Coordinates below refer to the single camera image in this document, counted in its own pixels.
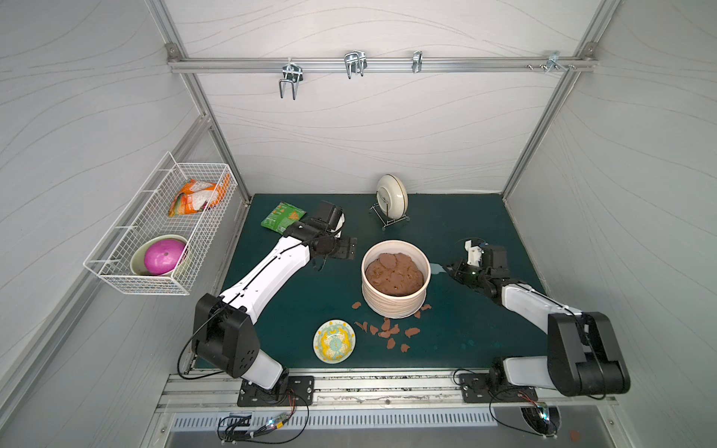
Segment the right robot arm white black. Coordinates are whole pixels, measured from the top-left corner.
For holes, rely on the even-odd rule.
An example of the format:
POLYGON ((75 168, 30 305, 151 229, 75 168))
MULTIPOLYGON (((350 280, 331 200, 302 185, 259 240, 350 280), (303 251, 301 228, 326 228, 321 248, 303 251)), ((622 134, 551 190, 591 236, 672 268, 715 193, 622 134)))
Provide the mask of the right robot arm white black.
POLYGON ((503 246, 469 241, 466 252, 464 261, 444 270, 547 337, 544 356, 497 358, 489 370, 493 388, 543 388, 595 399, 629 392, 627 364, 606 315, 562 304, 512 276, 503 246))

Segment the white ceramic pot with mud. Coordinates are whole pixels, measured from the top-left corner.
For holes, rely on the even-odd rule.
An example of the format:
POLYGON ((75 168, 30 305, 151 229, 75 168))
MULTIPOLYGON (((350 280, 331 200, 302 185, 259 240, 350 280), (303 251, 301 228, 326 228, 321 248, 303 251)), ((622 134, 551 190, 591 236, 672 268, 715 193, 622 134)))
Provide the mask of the white ceramic pot with mud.
POLYGON ((428 308, 431 267, 415 245, 388 240, 372 246, 360 267, 361 292, 366 304, 381 317, 410 317, 428 308))

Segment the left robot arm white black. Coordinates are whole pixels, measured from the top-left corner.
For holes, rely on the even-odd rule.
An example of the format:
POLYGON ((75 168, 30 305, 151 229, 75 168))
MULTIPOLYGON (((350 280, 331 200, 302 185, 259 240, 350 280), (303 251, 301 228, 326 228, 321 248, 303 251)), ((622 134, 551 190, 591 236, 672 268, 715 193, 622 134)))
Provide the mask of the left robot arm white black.
POLYGON ((255 324, 274 295, 312 259, 354 259, 358 240, 342 235, 344 224, 343 209, 326 201, 317 213, 292 222, 245 277, 197 302, 187 348, 234 379, 283 394, 288 370, 261 350, 255 324))

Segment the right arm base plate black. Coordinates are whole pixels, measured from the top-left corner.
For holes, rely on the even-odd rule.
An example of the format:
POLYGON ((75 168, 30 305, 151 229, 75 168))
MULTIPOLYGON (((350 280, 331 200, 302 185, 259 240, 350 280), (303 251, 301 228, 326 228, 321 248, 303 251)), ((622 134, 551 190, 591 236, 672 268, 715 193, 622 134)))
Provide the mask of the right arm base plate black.
POLYGON ((534 388, 511 385, 503 373, 495 371, 476 373, 459 369, 453 372, 452 381, 459 388, 462 399, 466 403, 532 403, 538 401, 538 395, 534 388))

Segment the light teal scrub brush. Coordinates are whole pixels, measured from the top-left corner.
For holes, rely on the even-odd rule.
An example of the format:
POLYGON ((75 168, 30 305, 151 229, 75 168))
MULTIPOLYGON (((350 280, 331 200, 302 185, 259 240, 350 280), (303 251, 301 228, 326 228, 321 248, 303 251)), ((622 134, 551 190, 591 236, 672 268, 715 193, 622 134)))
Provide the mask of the light teal scrub brush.
POLYGON ((446 269, 439 263, 431 263, 429 267, 431 267, 431 274, 433 276, 436 276, 437 274, 446 274, 446 269))

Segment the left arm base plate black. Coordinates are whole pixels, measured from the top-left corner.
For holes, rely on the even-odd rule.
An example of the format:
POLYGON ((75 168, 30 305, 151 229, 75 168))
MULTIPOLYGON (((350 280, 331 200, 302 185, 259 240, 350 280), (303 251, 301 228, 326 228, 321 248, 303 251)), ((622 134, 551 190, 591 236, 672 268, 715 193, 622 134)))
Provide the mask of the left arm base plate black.
POLYGON ((289 406, 295 402, 297 405, 312 405, 314 402, 315 377, 313 375, 284 374, 271 389, 264 389, 247 381, 242 382, 237 406, 248 407, 276 407, 289 406))

